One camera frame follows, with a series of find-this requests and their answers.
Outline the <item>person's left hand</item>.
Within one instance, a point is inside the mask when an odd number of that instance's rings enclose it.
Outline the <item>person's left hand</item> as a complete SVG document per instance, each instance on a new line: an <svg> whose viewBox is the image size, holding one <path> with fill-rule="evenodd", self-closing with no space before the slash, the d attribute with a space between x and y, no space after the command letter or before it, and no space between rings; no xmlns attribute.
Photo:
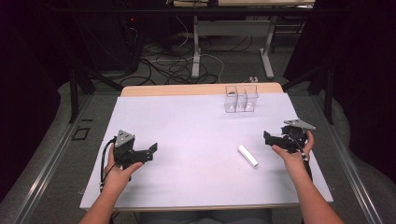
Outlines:
<svg viewBox="0 0 396 224"><path fill-rule="evenodd" d="M110 150L106 166L106 178L103 193L108 195L120 195L127 186L132 174L142 166L142 162L137 162L130 165L125 170L122 170L116 165L113 150Z"/></svg>

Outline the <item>white metal frame desk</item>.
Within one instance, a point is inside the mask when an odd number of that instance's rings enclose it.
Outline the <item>white metal frame desk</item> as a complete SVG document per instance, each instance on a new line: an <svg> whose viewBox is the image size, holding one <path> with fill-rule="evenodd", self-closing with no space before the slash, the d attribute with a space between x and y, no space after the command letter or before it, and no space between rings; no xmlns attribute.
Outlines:
<svg viewBox="0 0 396 224"><path fill-rule="evenodd" d="M311 9L316 0L174 0L175 7L182 9ZM199 19L193 17L194 54L192 61L193 77L200 75L201 36L260 36L265 40L265 45L260 49L262 66L267 78L273 79L274 72L269 59L269 51L275 36L277 16L267 16L266 20L230 20Z"/></svg>

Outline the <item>person's right hand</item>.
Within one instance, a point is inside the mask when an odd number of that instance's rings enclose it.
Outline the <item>person's right hand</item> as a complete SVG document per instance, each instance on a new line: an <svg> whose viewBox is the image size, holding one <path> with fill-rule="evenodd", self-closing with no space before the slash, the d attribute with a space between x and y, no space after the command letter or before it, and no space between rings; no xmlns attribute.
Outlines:
<svg viewBox="0 0 396 224"><path fill-rule="evenodd" d="M310 161L310 152L314 147L314 136L311 131L307 131L306 134L307 142L303 148L306 160L303 159L301 152L290 154L277 145L272 146L272 150L283 159L290 176L303 177L303 175L309 175L305 164Z"/></svg>

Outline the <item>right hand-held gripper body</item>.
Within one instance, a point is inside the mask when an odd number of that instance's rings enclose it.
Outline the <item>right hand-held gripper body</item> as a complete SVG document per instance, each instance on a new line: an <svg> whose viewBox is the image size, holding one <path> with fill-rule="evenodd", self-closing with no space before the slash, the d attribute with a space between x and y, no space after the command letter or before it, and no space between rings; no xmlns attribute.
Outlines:
<svg viewBox="0 0 396 224"><path fill-rule="evenodd" d="M307 140L307 130L315 130L316 127L301 119L290 119L284 121L285 126L282 128L282 133L288 140L285 149L289 153L297 152L304 147Z"/></svg>

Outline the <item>black computer tower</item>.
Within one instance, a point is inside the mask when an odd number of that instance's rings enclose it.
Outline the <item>black computer tower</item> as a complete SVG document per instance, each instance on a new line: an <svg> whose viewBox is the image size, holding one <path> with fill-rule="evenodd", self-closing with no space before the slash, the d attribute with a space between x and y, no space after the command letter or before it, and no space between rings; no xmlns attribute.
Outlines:
<svg viewBox="0 0 396 224"><path fill-rule="evenodd" d="M137 69L135 51L140 35L127 17L85 15L78 17L77 23L98 71L132 73Z"/></svg>

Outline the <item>white cylindrical tube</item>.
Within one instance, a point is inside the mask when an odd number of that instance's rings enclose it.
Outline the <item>white cylindrical tube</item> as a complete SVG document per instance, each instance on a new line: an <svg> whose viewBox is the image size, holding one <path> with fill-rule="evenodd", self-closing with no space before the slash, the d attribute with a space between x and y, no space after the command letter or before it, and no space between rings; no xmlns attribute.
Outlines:
<svg viewBox="0 0 396 224"><path fill-rule="evenodd" d="M259 164L258 161L253 157L253 155L243 145L240 145L238 147L238 152L252 167L256 167Z"/></svg>

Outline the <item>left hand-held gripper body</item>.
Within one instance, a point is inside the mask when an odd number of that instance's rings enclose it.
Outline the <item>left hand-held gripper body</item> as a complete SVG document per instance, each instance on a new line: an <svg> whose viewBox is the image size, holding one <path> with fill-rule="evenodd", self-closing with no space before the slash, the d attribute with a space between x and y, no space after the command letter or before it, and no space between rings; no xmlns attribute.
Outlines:
<svg viewBox="0 0 396 224"><path fill-rule="evenodd" d="M134 151L134 135L119 130L113 151L114 162L122 170L137 162L146 162L146 154Z"/></svg>

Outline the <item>black metal stand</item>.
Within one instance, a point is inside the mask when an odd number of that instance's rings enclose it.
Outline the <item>black metal stand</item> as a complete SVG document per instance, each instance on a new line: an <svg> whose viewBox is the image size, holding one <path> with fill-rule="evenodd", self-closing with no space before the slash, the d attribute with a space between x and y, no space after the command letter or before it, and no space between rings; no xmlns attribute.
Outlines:
<svg viewBox="0 0 396 224"><path fill-rule="evenodd" d="M282 90L287 91L291 87L300 84L301 82L312 79L311 84L308 86L309 95L319 95L321 91L325 92L323 113L325 118L330 124L333 124L332 120L332 94L333 94L333 81L334 73L333 68L330 65L319 65L315 66L308 72L297 76L297 78L288 81L282 85Z"/></svg>
<svg viewBox="0 0 396 224"><path fill-rule="evenodd" d="M71 116L70 123L73 123L79 115L79 99L78 91L84 94L92 95L95 93L96 88L92 83L92 78L99 80L107 86L121 91L123 87L120 84L110 80L109 78L99 74L96 71L88 68L87 66L77 66L69 69L69 87L70 87L70 103L71 103Z"/></svg>

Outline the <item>clear plastic compartment organizer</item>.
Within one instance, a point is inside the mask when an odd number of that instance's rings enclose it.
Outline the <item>clear plastic compartment organizer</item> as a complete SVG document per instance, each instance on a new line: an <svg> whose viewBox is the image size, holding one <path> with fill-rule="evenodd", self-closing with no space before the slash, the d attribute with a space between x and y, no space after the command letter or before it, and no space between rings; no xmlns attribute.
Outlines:
<svg viewBox="0 0 396 224"><path fill-rule="evenodd" d="M226 86L225 94L226 113L253 112L259 99L256 85Z"/></svg>

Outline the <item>white table mat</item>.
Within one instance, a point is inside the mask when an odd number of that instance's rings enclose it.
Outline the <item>white table mat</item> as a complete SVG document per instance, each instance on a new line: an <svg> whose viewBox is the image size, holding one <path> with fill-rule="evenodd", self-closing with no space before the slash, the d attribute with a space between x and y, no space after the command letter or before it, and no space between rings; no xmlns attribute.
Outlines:
<svg viewBox="0 0 396 224"><path fill-rule="evenodd" d="M295 205L297 193L263 132L279 136L296 112L285 93L262 93L253 112L226 113L215 95L121 97L106 134L135 137L134 149L158 144L116 202L129 211L197 210ZM243 145L258 161L252 167Z"/></svg>

